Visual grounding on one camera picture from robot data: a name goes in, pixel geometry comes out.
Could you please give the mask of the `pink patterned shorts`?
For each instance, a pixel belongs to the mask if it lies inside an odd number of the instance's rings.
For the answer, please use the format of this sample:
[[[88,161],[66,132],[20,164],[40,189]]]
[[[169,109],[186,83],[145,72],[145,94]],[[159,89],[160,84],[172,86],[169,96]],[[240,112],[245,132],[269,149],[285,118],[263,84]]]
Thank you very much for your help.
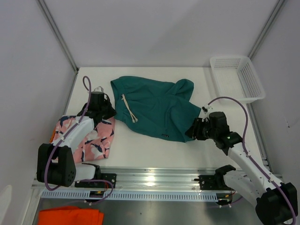
[[[72,125],[79,120],[78,116],[64,115],[56,124],[57,134],[54,141],[58,140]],[[114,139],[115,119],[102,120],[90,131],[76,147],[73,158],[75,163],[108,158],[110,147]]]

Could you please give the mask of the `teal green shorts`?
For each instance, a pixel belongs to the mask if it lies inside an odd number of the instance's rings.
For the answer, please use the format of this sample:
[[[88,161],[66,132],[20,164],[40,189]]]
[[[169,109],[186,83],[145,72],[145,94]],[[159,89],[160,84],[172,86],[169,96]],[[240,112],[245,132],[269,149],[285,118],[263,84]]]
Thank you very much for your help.
[[[186,135],[200,114],[190,99],[194,83],[180,79],[176,83],[137,76],[122,76],[111,81],[115,118],[132,131],[167,141],[186,143]]]

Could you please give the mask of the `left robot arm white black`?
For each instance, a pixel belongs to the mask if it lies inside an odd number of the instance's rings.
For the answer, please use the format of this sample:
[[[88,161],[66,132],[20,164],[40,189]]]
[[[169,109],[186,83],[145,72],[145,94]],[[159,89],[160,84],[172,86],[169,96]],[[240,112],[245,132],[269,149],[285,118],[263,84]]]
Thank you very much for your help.
[[[98,187],[103,175],[92,161],[108,158],[115,115],[108,95],[93,91],[77,115],[62,116],[52,141],[38,148],[37,180],[48,186],[69,187],[78,182],[81,187]]]

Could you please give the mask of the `patterned orange blue shorts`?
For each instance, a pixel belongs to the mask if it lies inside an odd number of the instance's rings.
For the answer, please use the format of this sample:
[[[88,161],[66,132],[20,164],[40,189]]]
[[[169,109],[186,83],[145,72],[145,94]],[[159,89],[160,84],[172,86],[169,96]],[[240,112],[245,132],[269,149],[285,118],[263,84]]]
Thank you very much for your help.
[[[56,129],[54,129],[52,132],[52,136],[50,137],[49,143],[51,143],[54,140],[56,134],[57,134],[57,131],[56,131]]]

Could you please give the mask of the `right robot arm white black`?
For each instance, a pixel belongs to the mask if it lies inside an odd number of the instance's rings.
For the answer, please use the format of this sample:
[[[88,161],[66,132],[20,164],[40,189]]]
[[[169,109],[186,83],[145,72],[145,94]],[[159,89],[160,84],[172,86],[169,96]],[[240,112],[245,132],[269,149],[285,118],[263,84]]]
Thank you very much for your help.
[[[237,191],[254,206],[264,225],[278,225],[288,220],[296,223],[296,187],[292,183],[284,183],[252,157],[242,137],[230,130],[223,112],[195,118],[186,135],[200,141],[212,139],[216,147],[242,169],[239,172],[231,165],[218,168],[214,177],[217,188],[229,187]]]

